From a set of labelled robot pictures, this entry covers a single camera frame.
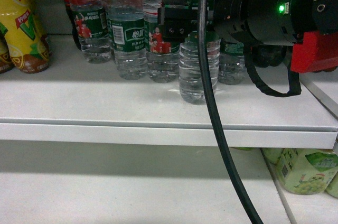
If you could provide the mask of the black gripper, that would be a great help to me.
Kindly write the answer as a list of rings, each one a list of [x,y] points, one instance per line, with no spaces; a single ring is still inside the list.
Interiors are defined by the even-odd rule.
[[[214,0],[213,26],[226,42],[257,42],[248,26],[249,0]],[[188,0],[162,0],[157,23],[165,42],[184,42],[197,30],[196,9]]]

